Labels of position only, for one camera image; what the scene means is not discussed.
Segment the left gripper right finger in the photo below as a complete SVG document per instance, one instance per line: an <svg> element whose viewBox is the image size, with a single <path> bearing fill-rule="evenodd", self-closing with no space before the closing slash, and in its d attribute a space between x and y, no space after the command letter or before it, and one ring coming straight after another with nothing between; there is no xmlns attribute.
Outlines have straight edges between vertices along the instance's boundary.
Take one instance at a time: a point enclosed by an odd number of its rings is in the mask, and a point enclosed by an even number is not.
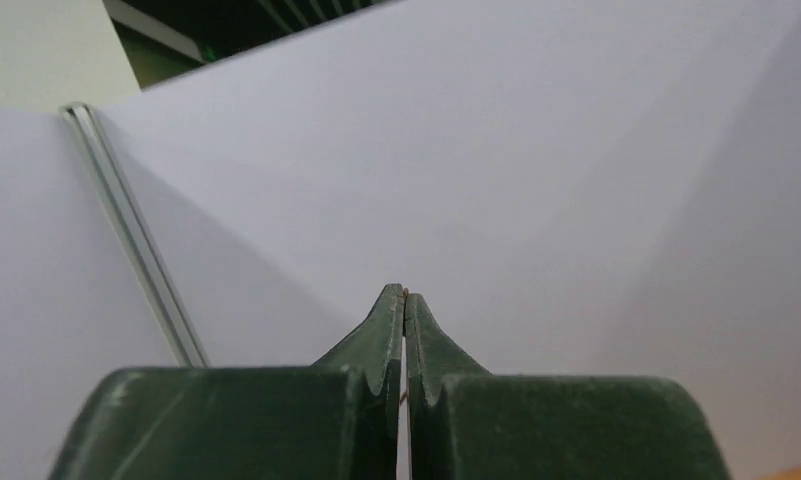
<svg viewBox="0 0 801 480"><path fill-rule="evenodd" d="M497 375L405 303L415 479L726 479L705 415L658 377Z"/></svg>

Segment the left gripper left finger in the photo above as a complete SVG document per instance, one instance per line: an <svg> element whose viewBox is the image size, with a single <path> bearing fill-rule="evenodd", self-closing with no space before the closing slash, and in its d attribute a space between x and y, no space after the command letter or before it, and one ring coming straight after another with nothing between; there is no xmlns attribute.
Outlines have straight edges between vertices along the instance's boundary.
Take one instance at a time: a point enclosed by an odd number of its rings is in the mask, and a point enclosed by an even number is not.
<svg viewBox="0 0 801 480"><path fill-rule="evenodd" d="M54 479L392 479L404 290L307 366L127 368L73 422Z"/></svg>

